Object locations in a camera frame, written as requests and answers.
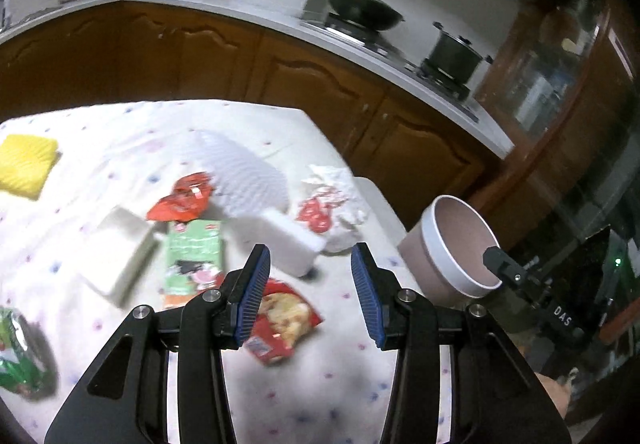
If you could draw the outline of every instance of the cabinet door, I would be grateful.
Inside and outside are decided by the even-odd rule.
[[[410,229],[435,197],[462,196],[484,171],[468,137],[418,98],[394,88],[354,150],[351,168],[378,186]]]
[[[242,100],[261,30],[236,20],[179,10],[178,96]]]
[[[177,91],[180,38],[172,9],[124,2],[120,28],[120,98],[168,100]]]
[[[2,44],[2,119],[115,100],[116,20],[116,8],[106,4]]]
[[[350,62],[265,33],[246,100],[305,111],[346,155],[365,131],[384,89],[382,80]]]

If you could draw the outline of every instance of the table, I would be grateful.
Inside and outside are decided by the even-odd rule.
[[[178,148],[178,141],[197,129],[225,134],[283,171],[290,211],[304,198],[301,180],[308,177],[309,164],[346,166],[305,113],[257,104],[114,104],[0,125],[0,141],[10,133],[42,135],[57,139],[61,152],[38,201],[0,192],[0,303],[22,311],[46,339],[57,367],[55,392],[44,398],[26,401],[0,394],[37,442],[43,442],[62,402],[130,309],[140,303],[156,310],[162,306],[160,246],[121,309],[94,293],[65,261],[115,205],[144,216],[176,179],[202,170],[184,160]],[[419,290],[374,214],[361,233],[379,265],[393,270],[402,286]],[[248,248],[223,235],[226,270],[241,267]],[[321,255],[309,278],[292,278],[277,269],[271,276],[291,283],[324,322],[300,342],[292,359],[277,366],[263,366],[245,349],[223,353],[238,442],[378,442],[396,352],[379,351],[367,335],[349,255]],[[169,366],[168,437],[176,444],[176,354]],[[439,442],[448,434],[446,384]]]

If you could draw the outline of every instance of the metal screw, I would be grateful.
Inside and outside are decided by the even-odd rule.
[[[479,303],[474,303],[469,306],[469,314],[476,318],[483,318],[486,316],[486,309]]]
[[[133,317],[135,319],[142,319],[149,316],[151,309],[146,305],[138,305],[135,309],[133,309]]]
[[[204,301],[218,301],[222,293],[218,289],[209,289],[202,294],[202,299]]]
[[[417,297],[417,294],[415,294],[415,291],[412,291],[411,289],[401,289],[398,292],[398,299],[406,303],[411,303],[413,300],[416,299],[416,297]]]

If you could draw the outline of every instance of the green juice box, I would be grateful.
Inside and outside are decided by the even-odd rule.
[[[165,309],[181,307],[211,289],[216,275],[222,271],[220,222],[197,219],[169,223],[166,263]]]

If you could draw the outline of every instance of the pot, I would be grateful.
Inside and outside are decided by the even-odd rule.
[[[404,20],[402,15],[381,0],[329,0],[343,20],[373,31],[385,31]]]
[[[482,56],[471,48],[471,42],[462,36],[454,37],[446,33],[439,22],[433,23],[440,30],[440,37],[436,46],[425,63],[443,71],[457,83],[464,85],[482,61]],[[485,60],[493,63],[491,56]]]

